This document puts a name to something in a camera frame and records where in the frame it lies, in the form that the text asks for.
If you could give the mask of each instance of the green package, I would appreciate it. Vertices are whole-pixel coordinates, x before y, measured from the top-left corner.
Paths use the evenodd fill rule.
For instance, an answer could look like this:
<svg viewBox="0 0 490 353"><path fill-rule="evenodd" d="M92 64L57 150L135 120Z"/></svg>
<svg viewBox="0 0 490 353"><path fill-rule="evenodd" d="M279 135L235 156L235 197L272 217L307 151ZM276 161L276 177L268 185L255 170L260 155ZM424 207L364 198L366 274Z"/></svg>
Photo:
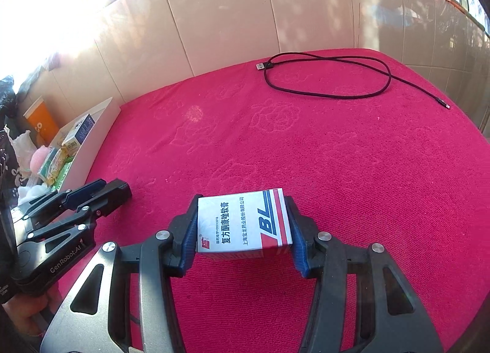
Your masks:
<svg viewBox="0 0 490 353"><path fill-rule="evenodd" d="M63 165L60 172L58 173L58 177L56 178L55 184L53 184L51 187L51 191L60 189L60 187L63 184L63 181L65 180L65 177L68 174L68 171L70 170L70 167L73 163L73 158L74 157L68 157L66 159L65 164Z"/></svg>
<svg viewBox="0 0 490 353"><path fill-rule="evenodd" d="M41 168L39 168L37 175L41 178L41 180L47 184L47 174L50 171L50 165L55 158L56 153L58 152L58 149L55 147L51 148L50 153L47 155L46 159L44 160L43 164L41 165Z"/></svg>

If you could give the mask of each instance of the tiled wall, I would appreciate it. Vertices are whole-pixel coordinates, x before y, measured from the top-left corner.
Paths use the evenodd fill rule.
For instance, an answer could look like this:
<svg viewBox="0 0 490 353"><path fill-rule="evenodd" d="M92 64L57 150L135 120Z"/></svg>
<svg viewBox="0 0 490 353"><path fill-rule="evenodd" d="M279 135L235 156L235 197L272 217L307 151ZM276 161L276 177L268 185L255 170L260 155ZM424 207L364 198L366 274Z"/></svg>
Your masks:
<svg viewBox="0 0 490 353"><path fill-rule="evenodd" d="M117 0L94 38L45 72L42 95L65 124L108 97L119 103L188 77L280 51L362 47L427 78L480 126L490 102L490 42L445 0Z"/></svg>

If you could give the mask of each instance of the blue stripe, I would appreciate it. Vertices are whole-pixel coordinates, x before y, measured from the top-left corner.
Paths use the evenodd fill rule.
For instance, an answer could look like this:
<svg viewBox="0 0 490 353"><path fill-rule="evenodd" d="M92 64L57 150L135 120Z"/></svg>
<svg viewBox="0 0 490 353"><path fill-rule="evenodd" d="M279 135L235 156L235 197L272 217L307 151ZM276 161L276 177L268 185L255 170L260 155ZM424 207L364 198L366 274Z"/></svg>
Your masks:
<svg viewBox="0 0 490 353"><path fill-rule="evenodd" d="M267 204L267 191L264 190L262 192L262 194L264 195L264 210L261 210L259 208L257 208L257 212L260 213L261 215L265 216L266 218L270 218L270 215L269 215L269 208L268 208L268 204Z"/></svg>
<svg viewBox="0 0 490 353"><path fill-rule="evenodd" d="M267 190L267 200L269 202L270 221L271 221L272 226L273 226L273 234L274 235L277 235L277 233L275 231L275 220L274 220L273 203L270 200L270 190Z"/></svg>

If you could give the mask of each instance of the red towel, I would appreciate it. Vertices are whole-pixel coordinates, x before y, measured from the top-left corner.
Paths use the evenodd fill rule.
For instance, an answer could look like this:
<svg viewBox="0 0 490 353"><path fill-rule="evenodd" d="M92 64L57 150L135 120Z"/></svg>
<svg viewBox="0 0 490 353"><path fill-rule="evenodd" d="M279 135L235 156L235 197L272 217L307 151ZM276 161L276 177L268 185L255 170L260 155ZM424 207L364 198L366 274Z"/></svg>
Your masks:
<svg viewBox="0 0 490 353"><path fill-rule="evenodd" d="M184 213L196 193L282 187L320 230L361 247L382 243L448 349L490 287L490 146L450 99L388 56L319 53L376 56L451 109L397 81L361 100L278 92L266 85L257 61L148 93L122 107L88 178L120 178L133 191L131 201L99 220L97 244L145 240ZM372 92L386 81L326 61L269 73L284 87L334 94ZM88 260L62 279L63 294ZM297 351L314 287L290 254L237 261L196 256L187 276L172 284L189 353ZM348 308L344 347L352 344L351 300ZM134 304L133 311L138 316Z"/></svg>

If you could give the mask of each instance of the finger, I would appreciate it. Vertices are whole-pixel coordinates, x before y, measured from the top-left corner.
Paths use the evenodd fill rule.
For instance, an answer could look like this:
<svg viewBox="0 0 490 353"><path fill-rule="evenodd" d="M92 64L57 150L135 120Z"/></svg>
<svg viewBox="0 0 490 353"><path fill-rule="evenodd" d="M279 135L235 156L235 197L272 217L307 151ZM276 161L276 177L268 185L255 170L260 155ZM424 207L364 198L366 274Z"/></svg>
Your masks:
<svg viewBox="0 0 490 353"><path fill-rule="evenodd" d="M25 294L17 294L5 304L5 309L10 318L28 318L39 313L47 306L47 296L33 297Z"/></svg>
<svg viewBox="0 0 490 353"><path fill-rule="evenodd" d="M63 298L61 296L57 284L53 285L50 289L48 289L47 298L48 298L48 307L50 308L51 313L56 313L56 311L61 305L61 302L63 301Z"/></svg>
<svg viewBox="0 0 490 353"><path fill-rule="evenodd" d="M23 319L19 325L17 325L17 329L19 332L29 336L38 336L41 334L41 330L32 318Z"/></svg>

